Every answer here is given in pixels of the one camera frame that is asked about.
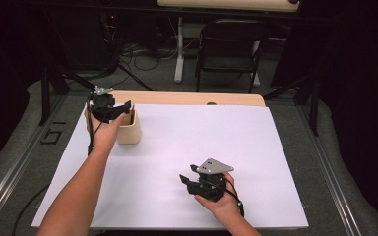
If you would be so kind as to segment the person's right hand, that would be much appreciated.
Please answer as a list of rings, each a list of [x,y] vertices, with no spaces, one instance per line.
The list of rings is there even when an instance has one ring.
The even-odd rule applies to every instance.
[[[215,219],[220,222],[225,228],[230,229],[240,225],[244,217],[239,211],[237,200],[229,193],[216,202],[211,202],[203,197],[196,195],[195,200],[204,208],[209,210]]]

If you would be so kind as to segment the aluminium floor rail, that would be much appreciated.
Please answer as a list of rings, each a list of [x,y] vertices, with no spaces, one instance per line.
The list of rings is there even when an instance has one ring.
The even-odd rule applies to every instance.
[[[41,103],[37,97],[30,99],[21,121],[0,151],[0,210],[29,164],[32,151],[47,132],[65,100],[66,97],[60,95],[51,98],[49,116],[40,123]]]
[[[317,159],[320,164],[320,169],[336,206],[337,212],[342,220],[347,236],[362,236],[344,191],[342,190],[334,169],[331,166],[329,157],[323,148],[321,140],[314,134],[309,125],[309,115],[306,108],[299,105],[296,107],[296,109],[302,123],[305,126],[306,133],[310,137],[313,147],[317,152]]]

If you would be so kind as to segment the black metal stand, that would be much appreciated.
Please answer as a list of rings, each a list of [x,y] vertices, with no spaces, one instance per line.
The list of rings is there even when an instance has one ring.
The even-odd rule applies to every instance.
[[[298,91],[293,99],[295,105],[304,105],[308,99],[310,101],[310,112],[309,112],[309,127],[314,136],[318,135],[317,131],[317,117],[319,108],[319,95],[320,95],[320,85],[321,79],[316,76],[305,76],[298,80],[293,81],[281,88],[266,94],[264,96],[265,100],[271,100],[279,95],[287,92],[290,89],[298,87]]]
[[[41,120],[39,125],[43,125],[50,117],[50,88],[61,95],[67,95],[70,91],[66,80],[71,79],[90,91],[95,90],[95,85],[79,75],[68,70],[60,64],[47,64],[41,73]]]

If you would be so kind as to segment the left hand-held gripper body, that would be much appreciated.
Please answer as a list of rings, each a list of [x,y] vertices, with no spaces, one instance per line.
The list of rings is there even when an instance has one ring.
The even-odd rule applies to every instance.
[[[111,91],[113,88],[95,86],[94,92],[91,94],[91,113],[102,123],[109,123],[122,113],[120,107],[115,107],[115,99],[110,94]]]

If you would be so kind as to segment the person's left hand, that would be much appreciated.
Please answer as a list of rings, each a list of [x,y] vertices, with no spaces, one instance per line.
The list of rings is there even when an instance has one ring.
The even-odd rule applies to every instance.
[[[88,155],[98,154],[109,156],[112,147],[117,139],[121,121],[126,114],[122,113],[109,123],[99,122],[88,110],[84,112],[87,124],[87,131],[90,135]]]

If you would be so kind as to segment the black chair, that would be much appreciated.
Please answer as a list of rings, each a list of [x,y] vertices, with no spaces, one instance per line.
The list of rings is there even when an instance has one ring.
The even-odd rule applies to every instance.
[[[201,72],[248,74],[252,92],[269,27],[263,21],[218,19],[206,24],[200,33],[196,62],[196,91]]]

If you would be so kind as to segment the beige desk top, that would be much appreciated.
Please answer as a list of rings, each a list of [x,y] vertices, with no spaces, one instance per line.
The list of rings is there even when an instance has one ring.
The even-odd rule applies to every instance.
[[[254,10],[271,12],[296,12],[300,3],[289,0],[157,0],[160,6],[182,8],[209,8],[229,10]]]

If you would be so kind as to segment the black tape marks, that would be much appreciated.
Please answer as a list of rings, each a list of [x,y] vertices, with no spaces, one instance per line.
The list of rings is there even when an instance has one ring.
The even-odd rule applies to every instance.
[[[42,145],[56,145],[61,139],[65,125],[65,122],[52,122],[41,138],[40,143]]]

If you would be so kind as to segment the white desk leg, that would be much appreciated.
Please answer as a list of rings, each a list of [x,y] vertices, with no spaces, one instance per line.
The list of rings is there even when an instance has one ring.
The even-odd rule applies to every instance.
[[[260,41],[254,41],[253,47],[252,47],[252,56],[253,56],[254,62],[258,62],[257,53],[258,53],[259,46],[260,46]],[[256,69],[256,74],[254,75],[253,87],[257,88],[260,86],[260,84],[261,84],[260,79],[259,79],[258,72]]]
[[[180,84],[183,79],[183,66],[184,66],[184,55],[183,55],[183,26],[182,19],[178,18],[177,25],[177,58],[175,66],[174,81]]]

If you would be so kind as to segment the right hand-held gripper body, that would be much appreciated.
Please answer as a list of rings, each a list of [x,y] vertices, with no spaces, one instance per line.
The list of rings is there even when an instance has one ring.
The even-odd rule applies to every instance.
[[[198,181],[193,183],[191,195],[199,195],[204,199],[216,202],[226,192],[226,179],[224,173],[233,171],[234,168],[225,163],[209,158],[199,166]]]

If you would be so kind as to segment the beige pen holder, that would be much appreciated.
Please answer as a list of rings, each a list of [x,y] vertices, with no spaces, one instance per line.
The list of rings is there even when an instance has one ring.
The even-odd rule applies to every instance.
[[[131,110],[120,123],[117,143],[120,145],[135,145],[142,137],[142,130],[138,113]]]

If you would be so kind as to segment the white table cover sheet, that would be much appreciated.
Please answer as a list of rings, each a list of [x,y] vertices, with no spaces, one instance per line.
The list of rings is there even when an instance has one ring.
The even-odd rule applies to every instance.
[[[219,230],[180,178],[213,158],[233,167],[246,219],[258,229],[304,228],[308,221],[267,107],[136,107],[142,137],[108,159],[93,229]]]

